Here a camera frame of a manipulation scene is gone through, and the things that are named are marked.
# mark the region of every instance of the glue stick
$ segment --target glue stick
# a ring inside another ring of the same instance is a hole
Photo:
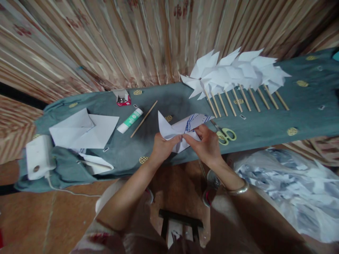
[[[137,108],[120,126],[117,128],[121,133],[125,133],[129,127],[143,114],[142,110]]]

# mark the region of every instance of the yellow scissors handle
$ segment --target yellow scissors handle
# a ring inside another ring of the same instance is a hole
[[[228,135],[227,132],[231,132],[233,134],[233,137]],[[228,140],[234,141],[234,140],[237,139],[237,135],[234,133],[234,131],[232,131],[231,129],[228,129],[228,128],[223,128],[222,132],[221,131],[217,131],[216,134],[219,136],[220,139],[225,141],[225,143],[224,143],[224,142],[221,142],[219,140],[219,143],[222,144],[222,145],[228,145],[228,143],[229,143]]]

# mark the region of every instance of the scissors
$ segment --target scissors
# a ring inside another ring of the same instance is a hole
[[[216,127],[216,129],[218,130],[216,132],[216,134],[218,135],[219,139],[222,139],[225,142],[221,142],[219,140],[219,143],[222,145],[228,145],[228,140],[234,141],[237,139],[237,135],[234,133],[234,131],[232,131],[231,129],[228,128],[220,128],[219,125],[217,125],[213,120],[211,120],[211,122],[213,123],[213,125]],[[227,134],[227,132],[231,132],[233,134],[233,137],[231,138],[230,135]]]

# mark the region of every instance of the white cable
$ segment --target white cable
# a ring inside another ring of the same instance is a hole
[[[68,193],[71,193],[71,194],[77,195],[77,196],[101,197],[100,195],[87,195],[87,194],[82,194],[82,193],[74,193],[74,192],[72,192],[72,191],[70,191],[70,190],[63,190],[63,189],[57,189],[57,188],[54,188],[54,187],[52,186],[52,183],[50,182],[50,174],[49,174],[49,171],[45,174],[45,178],[47,179],[49,186],[50,186],[51,189],[53,189],[53,190],[56,190],[56,191],[64,191],[64,192],[68,192]]]

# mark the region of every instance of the person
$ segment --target person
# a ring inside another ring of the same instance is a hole
[[[218,136],[206,125],[195,131],[200,142],[187,134],[165,140],[157,133],[150,158],[97,201],[97,215],[72,253],[312,253],[284,217],[226,164]],[[212,172],[208,180],[215,195],[204,193],[211,218],[205,249],[182,237],[168,249],[150,223],[153,195],[147,186],[182,138]]]

